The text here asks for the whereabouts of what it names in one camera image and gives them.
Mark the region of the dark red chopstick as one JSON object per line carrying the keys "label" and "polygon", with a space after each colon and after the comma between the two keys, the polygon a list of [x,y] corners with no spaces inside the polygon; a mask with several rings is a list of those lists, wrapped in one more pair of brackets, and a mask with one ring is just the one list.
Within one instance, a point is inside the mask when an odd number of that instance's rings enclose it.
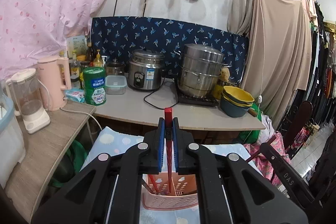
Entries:
{"label": "dark red chopstick", "polygon": [[[265,145],[271,145],[271,143],[273,142],[273,141],[275,141],[276,140],[276,136],[275,135],[273,135],[267,142],[265,142],[265,143],[262,143],[261,145],[260,145],[260,148],[262,147],[262,146],[265,146]],[[254,158],[256,158],[261,152],[260,152],[260,148],[255,152],[255,153],[253,153],[248,159],[246,159],[245,161],[246,162],[251,162]]]}

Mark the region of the beige hanging curtain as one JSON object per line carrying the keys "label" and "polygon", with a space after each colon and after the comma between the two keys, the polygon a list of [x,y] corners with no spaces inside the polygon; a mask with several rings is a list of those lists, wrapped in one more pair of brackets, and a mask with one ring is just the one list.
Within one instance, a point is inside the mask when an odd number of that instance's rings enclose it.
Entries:
{"label": "beige hanging curtain", "polygon": [[297,90],[306,90],[310,22],[300,0],[233,0],[227,30],[249,38],[241,87],[277,127]]}

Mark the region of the wooden counter shelf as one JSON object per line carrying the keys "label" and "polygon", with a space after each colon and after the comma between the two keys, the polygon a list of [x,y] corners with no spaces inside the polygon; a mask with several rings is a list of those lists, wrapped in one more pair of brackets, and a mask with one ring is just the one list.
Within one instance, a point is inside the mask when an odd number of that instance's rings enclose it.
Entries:
{"label": "wooden counter shelf", "polygon": [[[18,213],[29,222],[40,204],[46,187],[70,144],[80,131],[89,127],[91,114],[105,118],[109,127],[118,122],[135,126],[156,126],[163,116],[163,107],[175,102],[175,84],[167,80],[164,86],[147,102],[144,92],[127,88],[123,95],[108,95],[105,104],[95,107],[70,101],[64,110],[49,113],[51,123],[34,134],[28,134],[22,118],[18,123],[25,141],[26,155],[17,164],[5,187],[5,193],[12,200]],[[173,107],[179,126],[193,132],[215,132],[221,143],[231,141],[245,127],[253,123],[253,116],[231,118],[216,107],[200,107],[178,104]]]}

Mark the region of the stacked yellow blue bowls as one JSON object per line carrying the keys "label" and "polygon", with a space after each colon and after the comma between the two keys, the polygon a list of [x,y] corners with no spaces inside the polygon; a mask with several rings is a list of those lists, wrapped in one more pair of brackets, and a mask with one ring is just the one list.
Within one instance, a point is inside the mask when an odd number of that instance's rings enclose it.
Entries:
{"label": "stacked yellow blue bowls", "polygon": [[252,107],[255,99],[246,91],[234,86],[224,86],[219,107],[229,117],[240,118]]}

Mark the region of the green plastic bag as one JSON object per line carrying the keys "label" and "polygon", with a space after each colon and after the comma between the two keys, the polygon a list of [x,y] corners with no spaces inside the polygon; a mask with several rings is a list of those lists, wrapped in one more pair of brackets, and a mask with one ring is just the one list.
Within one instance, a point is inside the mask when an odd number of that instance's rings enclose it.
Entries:
{"label": "green plastic bag", "polygon": [[262,111],[257,109],[250,109],[256,116],[253,118],[253,123],[250,126],[245,126],[238,134],[238,143],[240,144],[254,144],[261,130],[265,128],[261,121]]}

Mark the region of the yellow oil bottle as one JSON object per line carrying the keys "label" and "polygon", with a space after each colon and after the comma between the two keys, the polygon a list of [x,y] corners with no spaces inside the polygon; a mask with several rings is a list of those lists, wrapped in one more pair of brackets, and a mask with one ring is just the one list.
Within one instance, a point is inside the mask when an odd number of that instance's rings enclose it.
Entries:
{"label": "yellow oil bottle", "polygon": [[100,55],[100,50],[97,50],[96,58],[93,61],[93,66],[94,67],[101,67],[101,68],[104,66],[102,57]]}

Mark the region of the white dish rack bin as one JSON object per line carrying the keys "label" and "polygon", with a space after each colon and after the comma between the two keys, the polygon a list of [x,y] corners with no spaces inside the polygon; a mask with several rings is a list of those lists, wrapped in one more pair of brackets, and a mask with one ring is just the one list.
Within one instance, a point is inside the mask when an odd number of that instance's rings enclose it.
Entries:
{"label": "white dish rack bin", "polygon": [[26,155],[22,130],[14,112],[13,100],[1,89],[0,179],[3,189],[15,166],[21,163]]}

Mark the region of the clear food storage container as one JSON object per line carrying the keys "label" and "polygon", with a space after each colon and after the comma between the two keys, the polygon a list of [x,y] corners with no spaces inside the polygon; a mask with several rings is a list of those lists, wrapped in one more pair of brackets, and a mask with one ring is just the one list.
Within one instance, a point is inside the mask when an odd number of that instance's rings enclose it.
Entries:
{"label": "clear food storage container", "polygon": [[105,78],[105,91],[109,95],[121,95],[126,91],[127,80],[125,76],[108,75]]}

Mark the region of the yellow sponge loofah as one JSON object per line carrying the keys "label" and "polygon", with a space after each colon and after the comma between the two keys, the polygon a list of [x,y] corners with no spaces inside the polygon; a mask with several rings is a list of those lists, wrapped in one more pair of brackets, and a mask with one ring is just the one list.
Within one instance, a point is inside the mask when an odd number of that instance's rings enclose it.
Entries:
{"label": "yellow sponge loofah", "polygon": [[225,82],[225,83],[228,83],[230,81],[230,70],[229,70],[229,68],[222,67],[219,79],[221,81]]}

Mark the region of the pink perforated utensil holder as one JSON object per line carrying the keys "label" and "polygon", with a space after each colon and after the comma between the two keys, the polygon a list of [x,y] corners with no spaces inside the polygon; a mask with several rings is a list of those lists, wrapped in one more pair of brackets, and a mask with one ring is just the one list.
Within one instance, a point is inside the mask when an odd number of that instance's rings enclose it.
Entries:
{"label": "pink perforated utensil holder", "polygon": [[172,192],[169,193],[167,172],[154,174],[159,193],[153,191],[148,178],[144,178],[147,186],[142,189],[142,205],[148,210],[170,211],[188,209],[198,204],[197,183],[193,174],[179,175],[172,173]]}

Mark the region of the blue tissue pack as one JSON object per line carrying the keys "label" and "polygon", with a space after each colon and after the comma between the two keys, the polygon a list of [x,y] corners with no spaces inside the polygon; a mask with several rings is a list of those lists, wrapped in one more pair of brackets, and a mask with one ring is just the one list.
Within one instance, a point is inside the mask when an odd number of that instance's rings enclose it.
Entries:
{"label": "blue tissue pack", "polygon": [[81,90],[81,89],[67,90],[65,92],[65,97],[68,100],[71,100],[71,101],[74,101],[74,102],[79,102],[79,103],[84,103],[85,102],[84,91]]}

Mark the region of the black induction cooktop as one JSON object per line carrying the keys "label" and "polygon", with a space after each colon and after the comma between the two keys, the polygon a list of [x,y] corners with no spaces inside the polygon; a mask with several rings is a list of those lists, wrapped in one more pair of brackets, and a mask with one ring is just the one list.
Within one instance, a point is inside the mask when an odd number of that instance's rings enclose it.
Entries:
{"label": "black induction cooktop", "polygon": [[178,102],[185,105],[195,105],[203,107],[217,107],[219,105],[217,99],[212,95],[208,95],[205,98],[192,98],[183,94],[177,89]]}

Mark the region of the small glass-lid pot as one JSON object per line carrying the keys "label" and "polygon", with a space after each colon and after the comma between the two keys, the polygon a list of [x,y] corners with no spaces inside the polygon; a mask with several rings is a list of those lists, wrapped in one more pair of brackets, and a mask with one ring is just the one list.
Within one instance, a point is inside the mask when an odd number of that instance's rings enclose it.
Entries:
{"label": "small glass-lid pot", "polygon": [[123,76],[125,74],[125,64],[113,59],[105,64],[106,75]]}

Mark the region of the bright red chopstick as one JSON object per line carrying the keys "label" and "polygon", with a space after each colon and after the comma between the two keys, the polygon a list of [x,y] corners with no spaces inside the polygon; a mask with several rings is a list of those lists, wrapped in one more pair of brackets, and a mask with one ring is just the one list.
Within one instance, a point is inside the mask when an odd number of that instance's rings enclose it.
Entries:
{"label": "bright red chopstick", "polygon": [[166,140],[166,154],[167,154],[167,176],[168,176],[169,193],[171,193],[173,109],[171,107],[165,108],[164,114],[165,114],[165,140]]}

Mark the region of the silver rice cooker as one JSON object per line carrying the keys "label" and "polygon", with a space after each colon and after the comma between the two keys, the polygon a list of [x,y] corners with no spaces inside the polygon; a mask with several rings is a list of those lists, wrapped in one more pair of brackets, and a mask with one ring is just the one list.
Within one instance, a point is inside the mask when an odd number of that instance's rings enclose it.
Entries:
{"label": "silver rice cooker", "polygon": [[129,59],[127,84],[130,88],[154,91],[159,89],[165,69],[165,56],[152,50],[134,50]]}

